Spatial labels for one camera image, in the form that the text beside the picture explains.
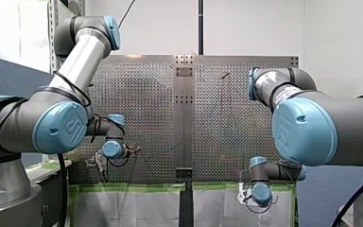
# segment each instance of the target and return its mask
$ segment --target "metal post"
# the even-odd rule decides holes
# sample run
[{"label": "metal post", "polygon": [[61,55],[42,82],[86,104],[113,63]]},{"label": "metal post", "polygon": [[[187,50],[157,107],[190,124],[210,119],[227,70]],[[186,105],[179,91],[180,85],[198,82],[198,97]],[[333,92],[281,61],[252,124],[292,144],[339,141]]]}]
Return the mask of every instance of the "metal post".
[{"label": "metal post", "polygon": [[204,0],[199,0],[199,55],[204,54]]}]

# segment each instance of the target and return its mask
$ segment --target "white fabric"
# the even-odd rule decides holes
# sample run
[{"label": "white fabric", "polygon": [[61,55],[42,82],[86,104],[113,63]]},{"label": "white fabric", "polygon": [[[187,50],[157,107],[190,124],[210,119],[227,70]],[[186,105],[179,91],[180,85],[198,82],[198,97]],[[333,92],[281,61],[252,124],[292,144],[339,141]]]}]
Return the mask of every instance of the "white fabric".
[{"label": "white fabric", "polygon": [[262,215],[256,215],[237,200],[238,190],[194,191],[195,227],[290,227],[291,192],[272,192],[276,204]]},{"label": "white fabric", "polygon": [[76,227],[179,227],[180,192],[88,192],[76,197]]}]

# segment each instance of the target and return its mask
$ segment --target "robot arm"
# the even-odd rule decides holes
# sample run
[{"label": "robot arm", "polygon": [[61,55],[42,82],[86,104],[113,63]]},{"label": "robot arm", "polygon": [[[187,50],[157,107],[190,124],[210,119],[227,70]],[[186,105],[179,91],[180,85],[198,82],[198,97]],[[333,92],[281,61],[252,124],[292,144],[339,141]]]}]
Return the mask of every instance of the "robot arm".
[{"label": "robot arm", "polygon": [[[271,203],[269,180],[303,180],[301,165],[363,166],[363,96],[330,97],[295,68],[254,68],[249,86],[250,99],[273,112],[272,136],[284,159],[278,164],[251,159],[250,198],[259,206]],[[281,169],[288,178],[281,176]]]},{"label": "robot arm", "polygon": [[[100,61],[119,46],[117,24],[111,16],[74,17],[62,23],[56,30],[55,51],[66,60],[50,84],[39,88],[5,121],[0,157],[19,152],[63,153],[76,148],[85,135],[105,135],[104,155],[124,157],[124,117],[96,117],[87,96]],[[13,105],[1,108],[0,121]]]}]

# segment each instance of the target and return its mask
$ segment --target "perforated metal panel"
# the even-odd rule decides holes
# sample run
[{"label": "perforated metal panel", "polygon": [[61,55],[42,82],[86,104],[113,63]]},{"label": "perforated metal panel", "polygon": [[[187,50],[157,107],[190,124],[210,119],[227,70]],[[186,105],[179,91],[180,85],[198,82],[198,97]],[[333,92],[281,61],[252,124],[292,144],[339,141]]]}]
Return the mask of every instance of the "perforated metal panel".
[{"label": "perforated metal panel", "polygon": [[[271,138],[270,111],[249,101],[247,74],[253,66],[297,67],[298,60],[208,56],[189,60],[193,63],[181,65],[176,56],[109,56],[100,64],[90,89],[95,113],[123,114],[126,143],[142,148],[125,166],[109,167],[110,182],[172,183],[181,166],[193,168],[194,181],[237,181],[250,157],[279,159]],[[194,67],[193,75],[177,75],[176,68],[182,66]],[[103,181],[98,168],[87,167],[85,160],[101,148],[104,138],[93,144],[89,140],[79,147],[71,183]]]},{"label": "perforated metal panel", "polygon": [[[123,167],[109,168],[110,182],[162,183],[175,181],[173,152],[172,57],[110,56],[104,60],[93,81],[90,97],[96,114],[122,114],[126,118],[128,145],[141,151]],[[87,167],[104,143],[86,138],[79,147],[80,161],[71,167],[71,183],[103,181],[96,167]]]},{"label": "perforated metal panel", "polygon": [[249,101],[248,73],[253,66],[296,67],[297,59],[200,57],[195,63],[194,181],[238,181],[254,156],[278,161],[270,110]]}]

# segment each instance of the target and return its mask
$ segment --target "white wall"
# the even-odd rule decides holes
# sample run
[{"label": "white wall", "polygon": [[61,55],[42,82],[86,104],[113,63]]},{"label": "white wall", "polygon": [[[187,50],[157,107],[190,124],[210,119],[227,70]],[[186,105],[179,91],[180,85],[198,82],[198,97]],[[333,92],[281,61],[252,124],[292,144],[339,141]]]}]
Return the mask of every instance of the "white wall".
[{"label": "white wall", "polygon": [[[196,0],[137,0],[120,28],[116,54],[191,54],[198,50]],[[86,15],[112,15],[120,23],[130,0],[85,0]]]},{"label": "white wall", "polygon": [[208,55],[287,55],[303,60],[303,0],[204,1]]},{"label": "white wall", "polygon": [[331,96],[363,94],[363,0],[305,1],[304,69]]},{"label": "white wall", "polygon": [[[86,15],[120,22],[130,0],[85,0]],[[303,59],[302,0],[204,1],[206,55],[293,55]],[[120,28],[118,54],[198,53],[198,0],[136,1]]]}]

